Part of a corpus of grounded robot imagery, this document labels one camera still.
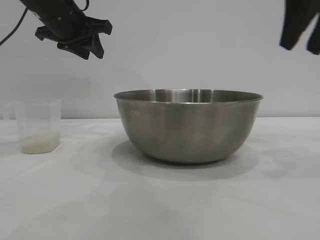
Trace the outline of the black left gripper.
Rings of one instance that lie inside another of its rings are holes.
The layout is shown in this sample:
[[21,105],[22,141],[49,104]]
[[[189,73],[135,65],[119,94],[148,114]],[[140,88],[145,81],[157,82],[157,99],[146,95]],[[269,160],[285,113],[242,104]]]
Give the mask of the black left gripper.
[[[90,52],[103,59],[104,49],[99,34],[110,35],[109,20],[86,16],[73,0],[22,0],[22,4],[42,23],[35,36],[57,42],[57,48],[88,60]],[[89,38],[88,42],[80,40]]]

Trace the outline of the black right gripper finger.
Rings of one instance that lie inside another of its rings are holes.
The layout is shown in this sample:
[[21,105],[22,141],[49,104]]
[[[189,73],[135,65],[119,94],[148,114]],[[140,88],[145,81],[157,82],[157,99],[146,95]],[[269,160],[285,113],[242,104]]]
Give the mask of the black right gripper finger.
[[318,0],[286,0],[279,45],[292,50],[313,18],[320,13]]
[[317,22],[313,31],[308,39],[306,50],[314,55],[320,54],[320,17],[318,16]]

